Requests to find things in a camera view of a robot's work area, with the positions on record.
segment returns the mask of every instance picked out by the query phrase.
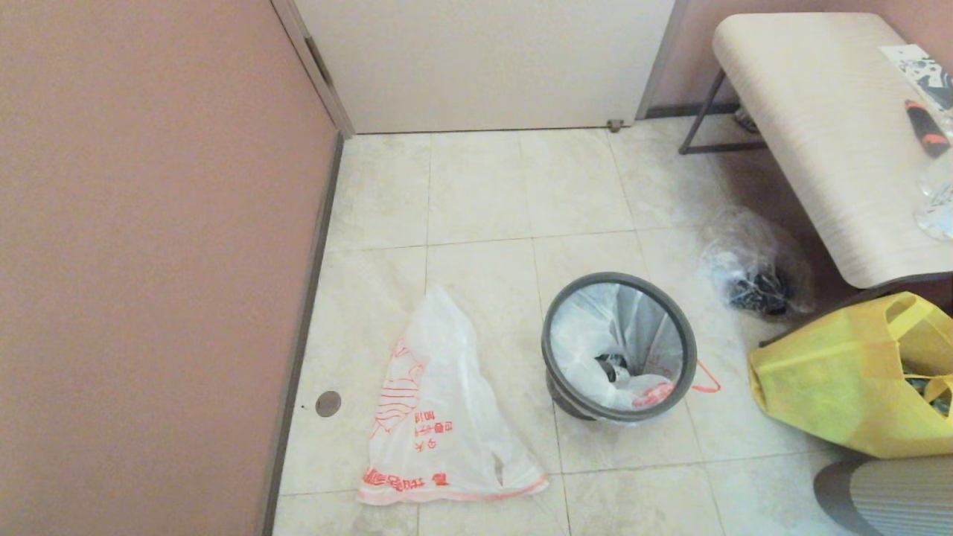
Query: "yellow bag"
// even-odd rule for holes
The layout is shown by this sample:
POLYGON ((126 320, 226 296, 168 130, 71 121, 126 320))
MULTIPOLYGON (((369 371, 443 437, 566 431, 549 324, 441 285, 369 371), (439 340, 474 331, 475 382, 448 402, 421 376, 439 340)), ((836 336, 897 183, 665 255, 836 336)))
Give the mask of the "yellow bag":
POLYGON ((953 453, 953 415, 929 401, 953 390, 953 320, 908 292, 835 311, 748 358, 771 417, 878 458, 953 453), (902 364, 929 378, 924 396, 902 364))

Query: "door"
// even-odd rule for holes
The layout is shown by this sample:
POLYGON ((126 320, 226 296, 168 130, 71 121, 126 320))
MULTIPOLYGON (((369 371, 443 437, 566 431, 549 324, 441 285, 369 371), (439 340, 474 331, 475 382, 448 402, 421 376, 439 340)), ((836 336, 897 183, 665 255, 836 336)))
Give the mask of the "door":
POLYGON ((636 116, 675 0, 296 0, 358 133, 636 116))

